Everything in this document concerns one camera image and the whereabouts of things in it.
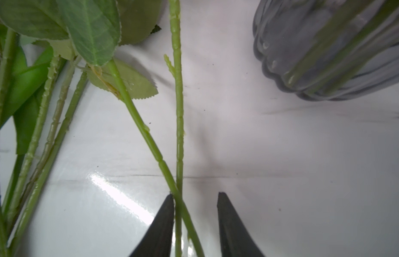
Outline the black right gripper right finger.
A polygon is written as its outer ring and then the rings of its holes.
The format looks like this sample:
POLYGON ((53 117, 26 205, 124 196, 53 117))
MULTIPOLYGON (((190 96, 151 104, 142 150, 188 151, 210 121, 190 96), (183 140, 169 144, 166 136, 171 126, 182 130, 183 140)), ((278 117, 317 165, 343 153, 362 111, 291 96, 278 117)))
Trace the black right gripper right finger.
POLYGON ((264 257, 225 192, 217 201, 219 237, 223 257, 264 257))

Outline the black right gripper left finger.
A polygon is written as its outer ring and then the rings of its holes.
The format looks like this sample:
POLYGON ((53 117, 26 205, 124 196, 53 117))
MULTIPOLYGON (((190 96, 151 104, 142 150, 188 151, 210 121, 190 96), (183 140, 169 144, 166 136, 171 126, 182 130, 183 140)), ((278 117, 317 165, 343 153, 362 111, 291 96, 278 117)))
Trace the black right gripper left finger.
POLYGON ((174 226, 174 198, 169 194, 130 257, 169 257, 174 226))

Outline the thin green flower stem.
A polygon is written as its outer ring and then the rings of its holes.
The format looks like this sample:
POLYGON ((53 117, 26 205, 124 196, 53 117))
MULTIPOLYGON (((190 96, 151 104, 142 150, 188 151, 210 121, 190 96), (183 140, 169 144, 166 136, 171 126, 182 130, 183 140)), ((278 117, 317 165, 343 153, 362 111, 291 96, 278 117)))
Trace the thin green flower stem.
POLYGON ((167 55, 164 60, 175 80, 176 94, 176 187, 179 193, 183 190, 183 158, 184 158, 184 120, 183 120, 183 79, 181 64, 181 25, 180 2, 169 1, 169 22, 172 34, 173 60, 167 55))

